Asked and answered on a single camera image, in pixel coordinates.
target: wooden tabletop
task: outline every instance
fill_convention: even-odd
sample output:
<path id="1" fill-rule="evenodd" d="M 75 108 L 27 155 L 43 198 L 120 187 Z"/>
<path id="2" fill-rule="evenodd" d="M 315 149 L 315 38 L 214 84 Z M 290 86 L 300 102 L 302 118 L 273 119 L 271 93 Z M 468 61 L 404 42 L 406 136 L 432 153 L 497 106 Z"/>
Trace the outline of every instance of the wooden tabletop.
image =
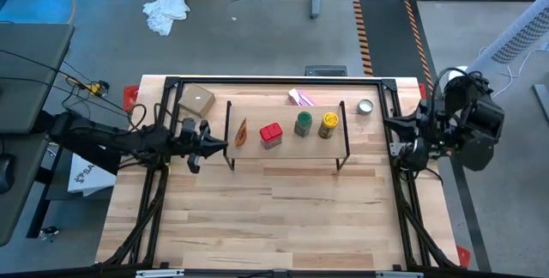
<path id="1" fill-rule="evenodd" d="M 144 76 L 137 103 L 160 102 L 166 76 Z M 404 114 L 419 102 L 415 78 L 396 79 Z M 288 104 L 291 85 L 200 84 L 215 94 L 206 119 L 223 138 L 226 102 Z M 405 268 L 377 90 L 371 86 L 298 86 L 318 105 L 347 107 L 351 157 L 338 173 L 333 160 L 237 160 L 232 172 L 218 153 L 201 160 L 199 174 L 174 158 L 154 262 L 186 269 Z M 368 116 L 356 112 L 373 102 Z M 141 117 L 136 110 L 134 118 Z M 148 112 L 145 124 L 153 122 Z M 97 261 L 104 261 L 136 223 L 145 169 L 122 170 L 114 186 Z M 416 180 L 426 230 L 458 262 L 441 183 L 428 172 Z M 410 231 L 416 260 L 417 237 Z M 143 235 L 142 253 L 148 234 Z"/>

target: black and orange tape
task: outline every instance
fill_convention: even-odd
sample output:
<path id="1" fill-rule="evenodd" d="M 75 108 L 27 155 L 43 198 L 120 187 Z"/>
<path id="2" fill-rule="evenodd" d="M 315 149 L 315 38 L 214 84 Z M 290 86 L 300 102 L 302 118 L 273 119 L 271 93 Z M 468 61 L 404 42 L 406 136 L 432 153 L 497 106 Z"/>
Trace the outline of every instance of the black and orange tape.
<path id="1" fill-rule="evenodd" d="M 408 13 L 408 19 L 410 19 L 410 25 L 412 26 L 413 36 L 415 38 L 415 44 L 418 46 L 419 59 L 421 60 L 421 66 L 423 67 L 423 73 L 427 80 L 427 85 L 429 86 L 429 91 L 432 92 L 433 85 L 431 79 L 431 72 L 429 71 L 429 64 L 427 63 L 427 58 L 425 57 L 425 51 L 423 50 L 423 44 L 421 43 L 421 37 L 419 36 L 418 24 L 415 21 L 415 16 L 413 15 L 412 4 L 408 0 L 404 0 L 406 5 L 406 11 Z"/>
<path id="2" fill-rule="evenodd" d="M 374 71 L 371 68 L 370 47 L 368 46 L 368 38 L 366 37 L 366 28 L 364 26 L 364 18 L 362 17 L 360 0 L 353 0 L 353 9 L 354 19 L 357 23 L 357 32 L 359 34 L 360 55 L 362 57 L 364 74 L 365 76 L 374 76 Z"/>

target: concrete floor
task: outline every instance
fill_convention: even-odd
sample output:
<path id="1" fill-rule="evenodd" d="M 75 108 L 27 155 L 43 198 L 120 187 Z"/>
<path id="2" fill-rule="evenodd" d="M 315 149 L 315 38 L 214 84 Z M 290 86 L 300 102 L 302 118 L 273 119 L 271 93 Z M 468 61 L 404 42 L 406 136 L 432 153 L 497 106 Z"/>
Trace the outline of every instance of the concrete floor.
<path id="1" fill-rule="evenodd" d="M 121 88 L 137 84 L 143 74 L 301 76 L 307 64 L 345 64 L 350 75 L 362 75 L 350 1 L 324 0 L 322 15 L 311 21 L 308 0 L 188 0 L 189 19 L 176 22 L 169 37 L 147 29 L 141 10 L 151 1 L 77 0 L 76 31 L 66 60 L 89 78 L 110 82 L 109 100 L 121 103 Z M 0 20 L 65 22 L 70 6 L 70 0 L 8 0 Z M 436 70 L 472 63 L 479 49 L 527 6 L 419 3 Z M 520 62 L 511 65 L 514 73 Z M 506 111 L 496 156 L 484 171 L 467 173 L 492 269 L 497 272 L 549 273 L 549 209 L 543 206 L 549 185 L 543 144 L 549 142 L 549 124 L 530 88 L 535 82 L 549 85 L 548 64 L 549 54 L 535 53 L 521 78 L 495 99 Z M 490 78 L 497 91 L 508 81 L 504 76 Z M 64 97 L 52 92 L 46 110 L 60 112 Z M 127 126 L 123 118 L 107 111 L 93 112 L 92 118 L 101 116 L 107 124 Z M 455 183 L 444 162 L 440 172 L 456 242 L 470 249 Z M 107 202 L 56 202 L 47 220 L 63 229 L 58 238 L 53 243 L 24 239 L 40 189 L 33 187 L 14 237 L 0 248 L 0 273 L 94 261 Z"/>

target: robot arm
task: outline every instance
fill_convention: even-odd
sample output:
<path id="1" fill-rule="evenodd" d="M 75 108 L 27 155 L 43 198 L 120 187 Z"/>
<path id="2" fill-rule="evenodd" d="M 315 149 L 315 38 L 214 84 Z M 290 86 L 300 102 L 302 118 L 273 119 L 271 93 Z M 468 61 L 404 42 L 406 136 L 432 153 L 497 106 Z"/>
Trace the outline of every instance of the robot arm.
<path id="1" fill-rule="evenodd" d="M 504 123 L 504 111 L 491 93 L 488 80 L 476 71 L 449 81 L 443 103 L 422 100 L 413 114 L 386 119 L 401 141 L 392 145 L 395 162 L 417 172 L 425 170 L 429 159 L 452 154 L 473 171 L 484 169 Z"/>
<path id="2" fill-rule="evenodd" d="M 200 171 L 198 160 L 226 148 L 227 142 L 210 135 L 208 121 L 195 131 L 192 118 L 183 120 L 179 136 L 163 125 L 143 126 L 139 130 L 120 130 L 98 124 L 74 113 L 64 112 L 54 118 L 48 135 L 52 141 L 85 160 L 116 174 L 121 154 L 130 154 L 144 166 L 162 167 L 166 157 L 189 155 L 187 165 L 193 173 Z"/>

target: cardboard box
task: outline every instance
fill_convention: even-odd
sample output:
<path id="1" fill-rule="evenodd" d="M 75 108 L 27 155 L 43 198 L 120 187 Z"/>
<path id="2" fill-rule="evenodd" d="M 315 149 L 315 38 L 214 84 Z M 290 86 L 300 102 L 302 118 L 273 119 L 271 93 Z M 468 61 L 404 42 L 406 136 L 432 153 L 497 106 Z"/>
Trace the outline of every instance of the cardboard box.
<path id="1" fill-rule="evenodd" d="M 214 102 L 215 96 L 213 93 L 196 84 L 186 84 L 183 88 L 179 105 L 186 111 L 204 118 L 208 114 L 209 109 L 214 105 Z"/>

